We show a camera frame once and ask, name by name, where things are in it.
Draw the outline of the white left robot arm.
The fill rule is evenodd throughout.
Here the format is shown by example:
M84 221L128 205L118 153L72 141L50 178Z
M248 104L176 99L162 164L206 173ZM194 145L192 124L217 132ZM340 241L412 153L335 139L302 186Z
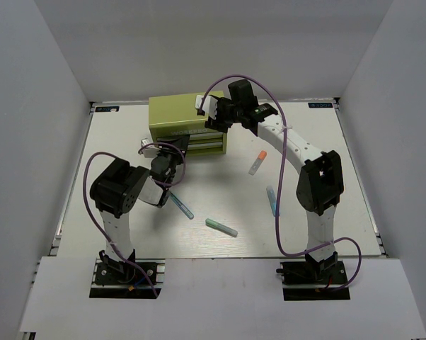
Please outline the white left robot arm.
M182 135L143 144L138 153L151 158L149 168L132 166L114 155L113 161L91 184L89 195L100 212L101 229L108 236L100 259L113 264L111 272L122 283L130 282L136 274L129 212L138 200L157 208L166 204L170 187L180 183L175 180L177 167L185 171L189 139L189 135Z

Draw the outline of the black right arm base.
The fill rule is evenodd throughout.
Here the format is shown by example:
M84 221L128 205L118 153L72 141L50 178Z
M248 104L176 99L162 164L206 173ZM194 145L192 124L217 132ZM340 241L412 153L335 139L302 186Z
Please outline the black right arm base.
M282 279L284 301L349 300L345 266L333 252L326 260L316 262L306 254L303 261L284 261L276 269Z

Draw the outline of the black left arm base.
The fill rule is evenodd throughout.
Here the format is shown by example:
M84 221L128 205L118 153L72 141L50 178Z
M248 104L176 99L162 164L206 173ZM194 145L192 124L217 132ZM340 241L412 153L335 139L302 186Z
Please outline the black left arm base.
M136 260L135 266L116 261L99 252L94 266L89 297L93 299L153 300L161 292L164 281L164 259Z

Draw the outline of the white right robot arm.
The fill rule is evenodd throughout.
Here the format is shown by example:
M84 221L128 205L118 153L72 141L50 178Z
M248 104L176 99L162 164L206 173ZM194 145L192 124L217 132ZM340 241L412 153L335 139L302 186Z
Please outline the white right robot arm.
M299 255L308 261L307 276L323 282L338 260L333 225L344 191L340 155L314 147L294 131L277 100L259 103L253 93L258 81L239 74L229 78L230 96L218 97L206 91L195 99L197 114L207 118L206 128L222 133L234 124L241 125L280 152L282 164L293 166L299 175L296 197L306 211L308 225L308 244Z

